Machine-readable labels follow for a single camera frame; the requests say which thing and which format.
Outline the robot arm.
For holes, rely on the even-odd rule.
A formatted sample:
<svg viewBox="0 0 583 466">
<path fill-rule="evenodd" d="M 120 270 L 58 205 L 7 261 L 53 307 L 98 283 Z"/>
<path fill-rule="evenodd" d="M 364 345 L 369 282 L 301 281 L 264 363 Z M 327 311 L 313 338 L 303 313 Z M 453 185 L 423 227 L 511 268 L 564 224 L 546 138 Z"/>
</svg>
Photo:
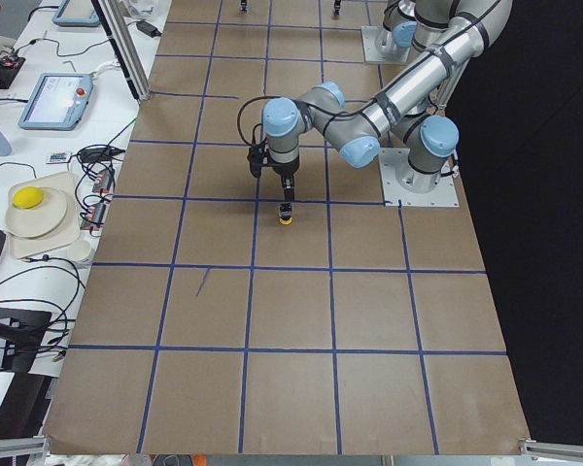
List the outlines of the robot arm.
<svg viewBox="0 0 583 466">
<path fill-rule="evenodd" d="M 345 111 L 336 83 L 320 83 L 296 99 L 278 97 L 262 111 L 267 148 L 250 156 L 251 172 L 268 162 L 281 178 L 284 198 L 294 198 L 299 168 L 299 137 L 315 129 L 351 166 L 362 168 L 379 153 L 388 133 L 409 148 L 396 167 L 398 183 L 419 194 L 431 192 L 459 130 L 449 118 L 429 115 L 442 107 L 468 62 L 499 37 L 511 14 L 509 1 L 391 1 L 384 11 L 381 38 L 405 50 L 407 66 L 362 107 Z"/>
</svg>

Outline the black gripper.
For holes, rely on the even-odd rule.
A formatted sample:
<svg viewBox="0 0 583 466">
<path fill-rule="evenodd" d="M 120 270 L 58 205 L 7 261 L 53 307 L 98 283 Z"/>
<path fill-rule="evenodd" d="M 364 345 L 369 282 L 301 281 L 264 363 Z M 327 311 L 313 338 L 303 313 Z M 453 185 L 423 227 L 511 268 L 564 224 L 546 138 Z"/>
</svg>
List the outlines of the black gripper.
<svg viewBox="0 0 583 466">
<path fill-rule="evenodd" d="M 298 162 L 276 162 L 273 165 L 274 172 L 281 177 L 281 185 L 286 202 L 292 202 L 295 199 L 294 174 L 298 168 Z"/>
</svg>

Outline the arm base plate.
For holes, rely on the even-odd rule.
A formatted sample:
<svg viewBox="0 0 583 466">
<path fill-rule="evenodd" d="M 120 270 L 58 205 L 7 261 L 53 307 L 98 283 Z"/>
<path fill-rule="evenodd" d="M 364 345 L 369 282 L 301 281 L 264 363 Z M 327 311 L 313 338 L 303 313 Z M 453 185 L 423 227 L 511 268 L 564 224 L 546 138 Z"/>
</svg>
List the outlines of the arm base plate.
<svg viewBox="0 0 583 466">
<path fill-rule="evenodd" d="M 401 24 L 394 31 L 382 26 L 363 26 L 360 30 L 364 61 L 374 64 L 404 64 L 409 55 L 414 36 Z"/>
<path fill-rule="evenodd" d="M 434 174 L 416 171 L 409 149 L 381 148 L 378 161 L 384 204 L 390 207 L 458 208 L 460 202 L 448 158 Z"/>
</svg>

